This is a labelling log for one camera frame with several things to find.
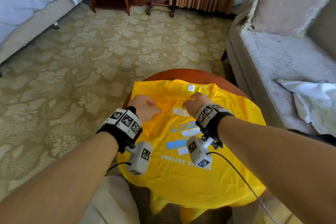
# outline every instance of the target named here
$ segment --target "black and white square marker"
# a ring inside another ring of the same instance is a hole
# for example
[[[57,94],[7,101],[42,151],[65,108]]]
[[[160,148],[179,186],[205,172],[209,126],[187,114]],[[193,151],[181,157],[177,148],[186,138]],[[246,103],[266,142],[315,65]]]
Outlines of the black and white square marker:
[[[201,113],[197,120],[202,124],[204,119],[205,119],[205,115],[203,113]]]
[[[123,117],[123,119],[121,120],[121,122],[123,123],[123,124],[125,124],[127,127],[129,127],[131,124],[132,124],[132,122],[133,122],[133,119],[130,117],[130,116],[128,116],[127,114]]]
[[[192,153],[196,148],[196,144],[195,142],[192,142],[189,146],[188,146],[189,150],[190,150],[190,153]]]
[[[144,158],[145,160],[149,160],[149,155],[151,152],[149,150],[146,150],[145,148],[142,151],[141,158]]]
[[[135,170],[131,170],[129,172],[133,175],[141,175],[138,171],[135,171]]]
[[[210,112],[212,112],[212,109],[210,107],[205,107],[205,109],[203,110],[203,112],[205,113],[205,115],[209,115]]]
[[[117,120],[117,119],[120,118],[121,115],[123,115],[122,112],[114,112],[114,113],[112,113],[112,115],[110,116],[110,118]]]
[[[197,165],[200,166],[200,167],[206,167],[209,163],[210,163],[209,161],[204,159],[201,162],[199,162]]]
[[[212,105],[212,106],[218,109],[224,109],[224,107],[221,107],[220,105]]]
[[[131,130],[136,134],[139,130],[140,126],[136,122],[133,123]]]

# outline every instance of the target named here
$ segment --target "hand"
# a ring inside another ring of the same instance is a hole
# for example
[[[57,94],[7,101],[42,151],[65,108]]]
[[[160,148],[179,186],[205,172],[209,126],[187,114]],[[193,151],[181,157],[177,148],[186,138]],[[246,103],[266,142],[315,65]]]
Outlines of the hand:
[[[200,108],[205,104],[211,104],[212,100],[208,98],[206,95],[196,92],[195,94],[190,96],[193,100],[187,100],[182,104],[182,108],[187,109],[187,112],[191,117],[196,119],[196,115]]]
[[[142,123],[150,120],[155,114],[161,113],[161,109],[156,107],[156,102],[145,95],[136,95],[129,101],[128,106],[136,108],[136,114]]]

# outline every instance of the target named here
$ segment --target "wire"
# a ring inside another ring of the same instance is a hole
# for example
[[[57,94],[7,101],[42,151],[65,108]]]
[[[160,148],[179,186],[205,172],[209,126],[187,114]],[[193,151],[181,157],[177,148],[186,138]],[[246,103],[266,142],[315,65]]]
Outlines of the wire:
[[[127,165],[132,165],[130,162],[120,162],[120,163],[118,163],[118,164],[115,164],[114,166],[111,166],[109,169],[107,169],[107,171],[106,172],[108,172],[108,171],[110,171],[112,168],[115,168],[116,166],[119,166],[119,165],[121,165],[121,164],[127,164]]]
[[[271,214],[268,212],[268,210],[266,209],[266,207],[264,206],[264,204],[262,203],[262,201],[259,199],[259,197],[257,196],[257,194],[254,192],[254,190],[251,188],[251,186],[248,184],[248,182],[244,179],[244,177],[240,174],[240,172],[231,164],[231,162],[225,158],[222,154],[218,153],[218,152],[214,152],[214,151],[210,151],[207,153],[207,155],[209,154],[217,154],[219,156],[221,156],[222,158],[224,158],[230,165],[231,167],[233,167],[233,169],[238,173],[238,175],[243,179],[243,181],[246,183],[246,185],[250,188],[250,190],[253,192],[253,194],[255,195],[255,197],[258,199],[259,203],[262,205],[262,207],[265,209],[266,213],[268,214],[268,216],[271,218],[271,220],[275,223],[278,224],[273,217],[271,216]]]

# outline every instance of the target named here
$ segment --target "pants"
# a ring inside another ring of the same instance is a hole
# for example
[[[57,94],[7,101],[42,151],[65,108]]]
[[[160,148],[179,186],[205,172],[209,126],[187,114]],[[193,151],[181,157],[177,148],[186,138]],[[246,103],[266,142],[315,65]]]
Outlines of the pants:
[[[121,176],[106,176],[79,224],[140,224],[137,205]]]

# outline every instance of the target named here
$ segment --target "floral carpet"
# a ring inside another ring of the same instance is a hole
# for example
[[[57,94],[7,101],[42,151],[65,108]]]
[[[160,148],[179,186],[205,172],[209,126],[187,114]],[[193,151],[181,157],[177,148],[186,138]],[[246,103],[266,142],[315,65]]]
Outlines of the floral carpet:
[[[173,68],[224,77],[232,21],[143,7],[97,10],[81,3],[0,70],[0,200],[86,141],[121,107],[133,83]]]

